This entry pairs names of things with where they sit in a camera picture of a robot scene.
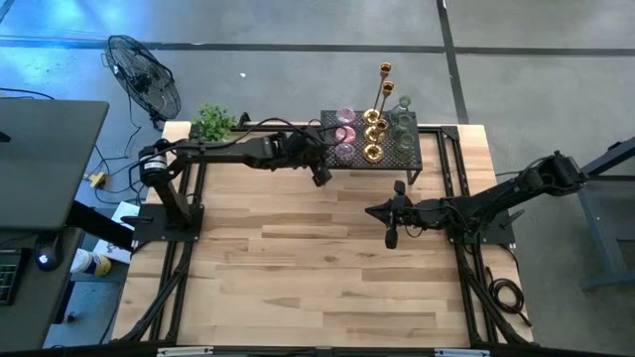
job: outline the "fan grille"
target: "fan grille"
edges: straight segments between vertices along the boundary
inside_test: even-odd
[[[121,86],[151,116],[177,117],[181,99],[175,82],[143,45],[128,36],[111,36],[106,42],[106,60]]]

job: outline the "black mesh tray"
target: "black mesh tray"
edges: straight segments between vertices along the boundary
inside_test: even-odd
[[[320,113],[319,119],[321,121],[321,125],[323,127],[336,126],[341,125],[341,123],[337,120],[335,116],[336,111],[334,110],[323,110]],[[355,130],[355,141],[351,143],[351,145],[355,148],[355,157],[351,165],[343,165],[337,160],[335,156],[334,148],[331,148],[326,153],[326,165],[329,169],[333,170],[421,170],[422,169],[422,159],[421,159],[421,147],[419,145],[419,132],[417,131],[417,116],[414,112],[410,112],[410,116],[414,119],[411,123],[411,128],[409,133],[415,138],[415,146],[413,147],[412,153],[408,155],[405,159],[397,159],[395,157],[395,148],[397,147],[397,143],[390,138],[388,135],[388,131],[386,131],[386,139],[379,144],[384,149],[385,157],[379,163],[371,164],[367,162],[362,156],[362,152],[366,145],[366,141],[364,140],[364,130],[366,129],[366,125],[362,119],[362,115],[364,112],[355,111],[355,120],[347,124],[351,128]],[[389,113],[384,112],[383,116],[388,117]],[[336,142],[335,139],[335,131],[330,130],[325,133],[326,139],[329,142]]]

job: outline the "gray floor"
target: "gray floor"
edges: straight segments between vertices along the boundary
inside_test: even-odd
[[[632,1],[446,0],[446,5],[456,46],[635,48]],[[0,39],[103,40],[110,34],[166,43],[444,43],[434,0],[16,0],[0,24]],[[105,156],[119,156],[134,128],[127,96],[101,64],[100,54],[0,48],[0,84],[58,98],[110,102],[98,145]],[[309,120],[321,109],[341,105],[365,109],[377,85],[377,64],[386,60],[395,66],[391,76],[396,96],[413,97],[421,122],[457,122],[445,55],[154,54],[175,73],[183,102],[179,120],[189,120],[207,101],[229,105],[236,114],[248,111],[255,120],[269,116]],[[497,172],[522,169],[557,149],[584,164],[634,134],[635,58],[458,56],[456,60],[469,122],[485,125]],[[143,124],[130,151],[134,155],[160,134],[134,103],[133,116]],[[111,169],[129,162],[112,163]],[[94,156],[89,167],[96,163]],[[125,187],[124,176],[116,177],[111,189]],[[132,193],[100,196],[117,200]],[[78,199],[102,205],[86,184]],[[519,208],[527,213],[514,224],[517,254],[536,340],[550,347],[635,354],[635,288],[592,293],[579,289],[579,280],[599,274],[600,264],[577,198],[539,197]],[[75,326],[54,327],[47,344],[98,340],[114,307],[116,289],[104,285],[77,290],[70,310],[82,311],[86,318]],[[96,303],[99,308],[81,304],[86,296],[95,301],[103,297]]]

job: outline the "wooden table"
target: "wooden table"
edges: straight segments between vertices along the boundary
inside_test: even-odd
[[[483,126],[458,129],[472,194],[495,185]],[[170,122],[164,137],[175,141],[189,130],[190,123]],[[413,201],[445,196],[434,136],[422,135],[421,148],[424,170],[407,195]],[[388,250],[384,226],[364,213],[391,198],[404,173],[331,173],[325,187],[315,187],[309,170],[207,167],[203,232],[192,255],[179,344],[468,345],[455,255],[445,233],[411,238],[400,228],[399,246]],[[189,192],[194,180],[195,169]],[[148,200],[160,201],[153,192]],[[166,243],[151,243],[133,257],[114,337],[128,332],[155,297],[165,250]],[[485,246],[483,257],[495,277],[520,283],[508,252]],[[475,305],[485,336],[482,309]],[[171,312],[170,299],[162,336]],[[506,316],[532,339],[519,316]]]

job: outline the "green plant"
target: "green plant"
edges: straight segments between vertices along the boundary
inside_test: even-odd
[[[236,121],[236,117],[227,112],[227,107],[218,104],[202,104],[198,108],[197,115],[191,118],[190,138],[212,142],[227,139],[230,128]]]

